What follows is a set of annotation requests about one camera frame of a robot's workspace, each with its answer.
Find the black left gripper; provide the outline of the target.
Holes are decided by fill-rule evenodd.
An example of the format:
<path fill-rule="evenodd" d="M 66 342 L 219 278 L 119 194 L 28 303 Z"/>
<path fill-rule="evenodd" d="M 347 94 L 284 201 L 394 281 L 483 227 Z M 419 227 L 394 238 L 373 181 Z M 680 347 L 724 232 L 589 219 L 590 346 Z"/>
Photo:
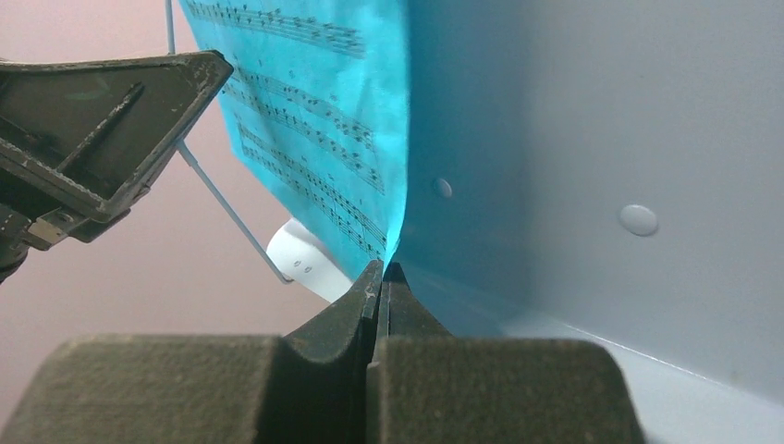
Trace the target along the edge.
<path fill-rule="evenodd" d="M 1 282 L 146 195 L 233 73 L 214 50 L 1 65 Z"/>

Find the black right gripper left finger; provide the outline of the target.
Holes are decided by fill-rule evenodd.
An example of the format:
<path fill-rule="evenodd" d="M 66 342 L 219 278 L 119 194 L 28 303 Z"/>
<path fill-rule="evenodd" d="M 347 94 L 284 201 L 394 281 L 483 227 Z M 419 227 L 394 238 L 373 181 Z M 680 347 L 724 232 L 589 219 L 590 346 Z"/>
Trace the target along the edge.
<path fill-rule="evenodd" d="M 43 362 L 5 443 L 361 443 L 384 265 L 286 336 L 98 335 Z"/>

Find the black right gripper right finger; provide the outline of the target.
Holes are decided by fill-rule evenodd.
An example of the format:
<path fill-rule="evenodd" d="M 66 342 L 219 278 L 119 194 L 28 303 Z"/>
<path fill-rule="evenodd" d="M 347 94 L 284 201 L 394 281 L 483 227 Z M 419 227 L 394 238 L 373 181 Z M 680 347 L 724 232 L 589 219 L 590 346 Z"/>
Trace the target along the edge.
<path fill-rule="evenodd" d="M 370 443 L 642 443 L 619 365 L 581 339 L 453 336 L 385 272 L 366 379 Z"/>

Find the teal sheet music page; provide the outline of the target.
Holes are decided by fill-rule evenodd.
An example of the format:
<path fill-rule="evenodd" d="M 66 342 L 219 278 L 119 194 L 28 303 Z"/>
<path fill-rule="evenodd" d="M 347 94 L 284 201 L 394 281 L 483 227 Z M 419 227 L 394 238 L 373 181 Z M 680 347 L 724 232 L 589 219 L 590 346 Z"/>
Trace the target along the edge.
<path fill-rule="evenodd" d="M 237 159 L 349 278 L 389 262 L 408 193 L 407 3 L 180 6 L 198 47 L 233 67 L 219 104 Z"/>

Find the light blue music stand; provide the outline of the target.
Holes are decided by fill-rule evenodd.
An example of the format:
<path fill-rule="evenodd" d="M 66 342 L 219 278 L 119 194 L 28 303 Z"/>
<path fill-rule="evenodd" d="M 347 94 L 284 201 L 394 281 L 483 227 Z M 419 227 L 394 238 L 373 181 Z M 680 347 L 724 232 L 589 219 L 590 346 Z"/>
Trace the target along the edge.
<path fill-rule="evenodd" d="M 642 443 L 783 439 L 783 5 L 404 1 L 391 264 L 455 337 L 581 339 Z"/>

